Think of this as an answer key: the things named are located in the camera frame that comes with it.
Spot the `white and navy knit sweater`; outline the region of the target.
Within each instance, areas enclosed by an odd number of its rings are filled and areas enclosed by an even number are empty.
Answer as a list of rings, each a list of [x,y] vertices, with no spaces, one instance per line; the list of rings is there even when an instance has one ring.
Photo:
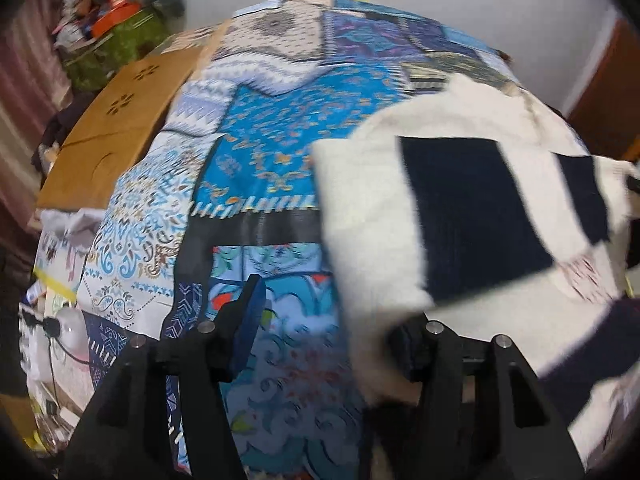
[[[413,315],[504,333],[590,460],[639,379],[639,310],[622,299],[637,168],[589,154],[530,93],[459,74],[311,158],[364,400],[419,399],[386,344]]]

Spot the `blue patchwork patterned bedspread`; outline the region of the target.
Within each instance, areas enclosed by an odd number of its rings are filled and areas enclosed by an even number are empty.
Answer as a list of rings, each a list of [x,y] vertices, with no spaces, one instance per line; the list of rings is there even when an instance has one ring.
[[[361,409],[404,391],[344,307],[320,243],[311,145],[424,94],[440,116],[567,155],[585,147],[460,30],[355,0],[270,0],[234,14],[148,154],[117,180],[79,291],[95,384],[134,336],[210,320],[266,282],[247,367],[222,387],[250,472],[351,479]]]

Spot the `pink striped curtain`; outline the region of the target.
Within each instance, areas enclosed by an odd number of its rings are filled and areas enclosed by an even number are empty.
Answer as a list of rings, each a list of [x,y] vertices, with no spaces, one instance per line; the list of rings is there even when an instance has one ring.
[[[21,229],[40,187],[32,154],[72,97],[51,39],[62,2],[23,0],[1,27],[1,210]]]

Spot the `green patterned storage bag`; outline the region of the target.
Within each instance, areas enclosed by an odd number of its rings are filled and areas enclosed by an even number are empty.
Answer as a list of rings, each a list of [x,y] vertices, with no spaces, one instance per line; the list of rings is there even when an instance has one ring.
[[[169,36],[160,17],[142,9],[98,39],[61,54],[75,92],[98,91],[129,63],[141,60]]]

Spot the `orange box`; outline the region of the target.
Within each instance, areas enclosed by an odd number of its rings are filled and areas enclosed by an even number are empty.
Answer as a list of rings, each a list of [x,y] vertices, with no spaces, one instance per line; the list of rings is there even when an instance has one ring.
[[[142,9],[140,3],[125,3],[112,10],[106,12],[102,18],[99,18],[91,27],[91,35],[93,38],[99,38],[116,25],[127,21],[128,18],[134,16]]]

